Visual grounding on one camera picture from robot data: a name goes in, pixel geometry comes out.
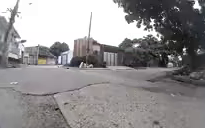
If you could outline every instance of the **shrub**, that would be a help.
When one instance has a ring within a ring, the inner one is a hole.
[[[70,66],[72,67],[79,67],[79,65],[83,62],[83,58],[79,56],[75,56],[70,61]]]

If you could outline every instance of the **concrete sidewalk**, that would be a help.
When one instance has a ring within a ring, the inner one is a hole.
[[[205,103],[113,84],[56,94],[71,128],[205,128]]]

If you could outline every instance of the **overcast sky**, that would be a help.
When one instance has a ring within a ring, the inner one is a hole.
[[[73,48],[74,40],[88,35],[90,12],[93,12],[91,37],[99,43],[118,46],[124,38],[139,38],[149,32],[125,21],[123,9],[113,0],[20,0],[22,18],[15,23],[25,46],[50,47],[55,41]],[[0,14],[16,0],[0,0]]]

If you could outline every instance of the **asphalt road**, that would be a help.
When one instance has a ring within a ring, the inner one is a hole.
[[[153,93],[205,100],[205,88],[173,81],[146,80],[169,69],[79,70],[57,66],[0,69],[1,128],[67,128],[53,94],[101,83],[134,86]]]

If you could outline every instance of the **utility pole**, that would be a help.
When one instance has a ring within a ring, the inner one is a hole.
[[[11,12],[11,16],[9,19],[9,25],[8,25],[8,28],[7,28],[7,31],[5,34],[5,38],[4,38],[5,45],[3,47],[3,55],[2,55],[2,59],[1,59],[1,64],[5,67],[8,66],[8,54],[9,54],[9,45],[10,45],[10,41],[8,39],[10,36],[10,32],[13,28],[13,24],[15,23],[15,17],[16,17],[16,14],[18,12],[19,3],[20,3],[20,0],[17,0],[16,5],[14,6],[14,8]]]
[[[36,65],[38,65],[38,58],[39,58],[39,50],[40,50],[40,45],[37,45],[37,63]]]
[[[88,39],[87,39],[87,49],[86,49],[86,53],[87,53],[87,55],[86,55],[86,64],[88,65],[89,63],[89,60],[88,60],[88,58],[89,58],[89,52],[90,52],[90,32],[91,32],[91,22],[92,22],[92,12],[91,12],[91,14],[90,14],[90,25],[89,25],[89,33],[88,33]]]

